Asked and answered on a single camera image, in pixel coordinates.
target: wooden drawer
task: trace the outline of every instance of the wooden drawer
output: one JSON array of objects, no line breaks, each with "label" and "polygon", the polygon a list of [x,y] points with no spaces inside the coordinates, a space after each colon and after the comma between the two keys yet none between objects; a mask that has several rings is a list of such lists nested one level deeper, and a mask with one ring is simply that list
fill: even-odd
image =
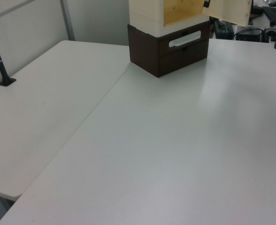
[{"label": "wooden drawer", "polygon": [[[205,59],[208,53],[210,22],[203,22],[187,29],[154,37],[128,25],[130,60],[156,77],[161,77],[194,62]],[[180,39],[179,46],[170,47],[170,41],[200,33],[188,43]]]}]

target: electronic equipment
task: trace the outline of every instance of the electronic equipment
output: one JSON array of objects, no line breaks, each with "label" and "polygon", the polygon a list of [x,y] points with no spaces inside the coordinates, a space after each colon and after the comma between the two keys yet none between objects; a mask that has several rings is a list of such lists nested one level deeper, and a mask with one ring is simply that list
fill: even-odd
[{"label": "electronic equipment", "polygon": [[253,41],[260,42],[261,30],[259,27],[237,27],[237,41]]},{"label": "electronic equipment", "polygon": [[230,22],[214,21],[214,31],[216,39],[233,40],[234,38],[234,30]]},{"label": "electronic equipment", "polygon": [[270,7],[276,7],[276,1],[273,1],[273,2],[269,3],[268,6],[270,6]]},{"label": "electronic equipment", "polygon": [[263,6],[264,14],[270,21],[275,21],[276,24],[276,8]]}]

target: wall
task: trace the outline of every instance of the wall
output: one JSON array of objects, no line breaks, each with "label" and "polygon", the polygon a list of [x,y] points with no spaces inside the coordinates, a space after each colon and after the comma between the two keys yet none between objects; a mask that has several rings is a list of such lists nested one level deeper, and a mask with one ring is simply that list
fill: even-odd
[{"label": "wall", "polygon": [[76,41],[129,45],[128,0],[65,0]]},{"label": "wall", "polygon": [[0,17],[0,55],[9,76],[67,39],[60,0],[35,0]]}]

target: tabletop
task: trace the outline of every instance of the tabletop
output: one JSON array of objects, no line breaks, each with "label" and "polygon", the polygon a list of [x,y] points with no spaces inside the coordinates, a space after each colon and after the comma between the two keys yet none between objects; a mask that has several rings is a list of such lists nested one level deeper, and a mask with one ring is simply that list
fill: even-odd
[{"label": "tabletop", "polygon": [[0,86],[0,196],[26,190],[129,64],[126,46],[63,41]]},{"label": "tabletop", "polygon": [[273,45],[211,39],[161,78],[131,64],[6,224],[276,224]]}]

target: handle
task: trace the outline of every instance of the handle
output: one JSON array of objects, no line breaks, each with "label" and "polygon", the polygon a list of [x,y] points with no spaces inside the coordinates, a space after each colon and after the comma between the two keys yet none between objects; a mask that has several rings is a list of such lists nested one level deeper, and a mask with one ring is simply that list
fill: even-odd
[{"label": "handle", "polygon": [[173,47],[173,46],[180,46],[180,45],[184,45],[187,44],[191,41],[197,40],[199,39],[201,36],[201,32],[200,30],[197,32],[194,32],[192,34],[188,34],[184,37],[180,37],[178,39],[172,40],[169,42],[169,47]]}]

